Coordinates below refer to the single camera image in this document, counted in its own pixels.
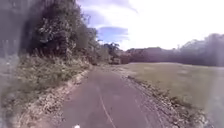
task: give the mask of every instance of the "grass verge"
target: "grass verge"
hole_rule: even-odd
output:
[[[81,60],[64,61],[35,56],[20,57],[16,67],[10,68],[10,65],[7,62],[7,70],[1,73],[1,79],[7,79],[7,85],[1,92],[1,105],[8,127],[15,127],[13,117],[25,113],[30,103],[42,96],[46,99],[46,94],[52,93],[52,89],[65,85],[63,82],[90,66]]]

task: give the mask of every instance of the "blue sky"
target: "blue sky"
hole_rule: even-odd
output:
[[[223,0],[78,0],[99,39],[120,48],[176,48],[224,33]]]

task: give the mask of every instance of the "treeline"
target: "treeline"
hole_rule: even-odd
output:
[[[173,50],[157,48],[129,49],[122,63],[178,62],[192,65],[224,66],[224,35],[211,34],[204,40],[192,40]]]
[[[0,56],[25,54],[65,60],[78,57],[92,64],[109,61],[108,47],[99,44],[97,30],[88,27],[89,16],[82,13],[76,0],[37,0],[33,3],[23,16],[26,18],[20,20],[23,22],[20,43],[15,45],[4,39],[0,43]],[[21,15],[17,12],[21,12],[22,6],[15,9],[18,10],[9,11]]]

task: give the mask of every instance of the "field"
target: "field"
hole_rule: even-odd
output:
[[[135,79],[202,109],[207,109],[213,99],[224,97],[224,68],[177,63],[131,63],[122,67],[132,71]]]

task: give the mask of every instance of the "paved path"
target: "paved path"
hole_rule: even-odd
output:
[[[77,124],[81,128],[163,128],[154,106],[145,108],[146,112],[140,104],[141,92],[130,84],[115,73],[92,71],[64,103],[64,121],[58,128]]]

